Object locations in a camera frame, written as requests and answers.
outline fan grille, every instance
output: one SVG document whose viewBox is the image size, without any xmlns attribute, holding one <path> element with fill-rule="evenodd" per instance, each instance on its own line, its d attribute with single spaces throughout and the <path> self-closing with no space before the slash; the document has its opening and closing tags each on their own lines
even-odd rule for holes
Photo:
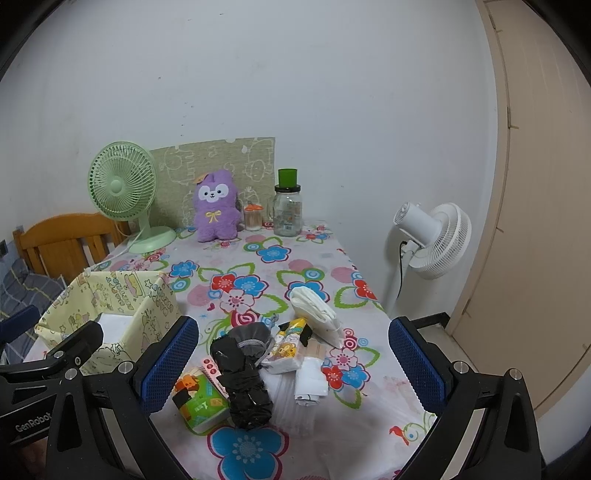
<svg viewBox="0 0 591 480">
<path fill-rule="evenodd" d="M 394 216 L 394 225 L 398 225 L 399 223 L 402 223 L 402 221 L 404 220 L 404 217 L 406 217 L 406 214 L 408 213 L 408 209 L 410 208 L 410 203 L 406 202 L 404 205 L 402 205 L 398 211 L 396 212 L 396 215 Z"/>
<path fill-rule="evenodd" d="M 88 172 L 90 198 L 113 220 L 131 220 L 145 212 L 156 195 L 156 182 L 152 155 L 130 142 L 107 145 Z"/>
<path fill-rule="evenodd" d="M 472 225 L 468 215 L 454 203 L 435 207 L 430 215 L 441 221 L 441 233 L 429 247 L 417 251 L 410 267 L 421 277 L 432 280 L 460 260 L 470 241 Z"/>
</svg>

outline fan base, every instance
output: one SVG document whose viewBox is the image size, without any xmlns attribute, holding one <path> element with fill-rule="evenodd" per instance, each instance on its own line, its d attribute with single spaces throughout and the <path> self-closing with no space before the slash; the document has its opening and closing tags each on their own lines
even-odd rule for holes
<svg viewBox="0 0 591 480">
<path fill-rule="evenodd" d="M 170 245 L 177 237 L 177 232 L 167 226 L 153 226 L 142 238 L 131 245 L 129 251 L 133 254 L 146 254 Z"/>
</svg>

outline black power cable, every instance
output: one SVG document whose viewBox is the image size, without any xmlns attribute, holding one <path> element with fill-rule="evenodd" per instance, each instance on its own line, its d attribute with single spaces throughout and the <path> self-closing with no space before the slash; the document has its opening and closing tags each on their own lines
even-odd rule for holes
<svg viewBox="0 0 591 480">
<path fill-rule="evenodd" d="M 402 291 L 402 246 L 406 245 L 408 242 L 400 242 L 400 245 L 398 246 L 398 265 L 400 267 L 400 288 L 398 289 L 398 295 L 396 295 L 396 299 L 398 299 L 398 297 L 400 296 L 400 292 Z"/>
</svg>

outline orange lid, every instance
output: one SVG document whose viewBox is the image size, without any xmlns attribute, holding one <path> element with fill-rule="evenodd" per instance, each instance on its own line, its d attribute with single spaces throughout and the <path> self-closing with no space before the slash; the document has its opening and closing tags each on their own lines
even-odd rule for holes
<svg viewBox="0 0 591 480">
<path fill-rule="evenodd" d="M 252 212 L 253 210 L 262 210 L 263 208 L 256 203 L 249 203 L 244 207 L 245 212 Z"/>
</svg>

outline glass jar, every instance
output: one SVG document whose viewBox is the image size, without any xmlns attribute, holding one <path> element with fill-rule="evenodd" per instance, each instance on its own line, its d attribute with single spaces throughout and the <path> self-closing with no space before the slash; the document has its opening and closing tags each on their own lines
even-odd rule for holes
<svg viewBox="0 0 591 480">
<path fill-rule="evenodd" d="M 273 230 L 279 236 L 297 236 L 301 232 L 301 187 L 275 187 L 275 198 L 269 205 Z"/>
</svg>

